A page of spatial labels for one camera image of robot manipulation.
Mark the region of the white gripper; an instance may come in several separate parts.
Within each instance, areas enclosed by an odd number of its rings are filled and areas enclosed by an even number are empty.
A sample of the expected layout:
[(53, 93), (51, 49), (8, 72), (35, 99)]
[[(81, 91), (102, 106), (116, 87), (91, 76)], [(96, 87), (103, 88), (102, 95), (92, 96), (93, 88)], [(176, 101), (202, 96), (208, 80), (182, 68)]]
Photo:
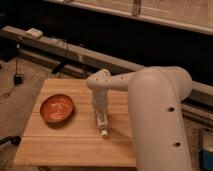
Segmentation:
[(97, 125), (100, 127), (101, 120), (100, 118), (104, 118), (104, 125), (108, 127), (108, 118), (107, 118), (107, 108), (108, 108), (108, 96), (107, 91), (92, 91), (92, 104), (97, 114), (96, 120)]

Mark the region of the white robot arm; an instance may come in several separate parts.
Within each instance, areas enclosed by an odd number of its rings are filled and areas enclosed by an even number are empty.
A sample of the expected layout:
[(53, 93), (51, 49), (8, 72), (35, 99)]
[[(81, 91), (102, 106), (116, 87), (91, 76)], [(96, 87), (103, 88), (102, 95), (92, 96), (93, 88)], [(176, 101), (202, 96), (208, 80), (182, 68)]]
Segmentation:
[(192, 171), (180, 102), (192, 90), (180, 67), (146, 67), (113, 76), (102, 69), (86, 80), (97, 123), (106, 132), (107, 93), (128, 94), (128, 113), (138, 171)]

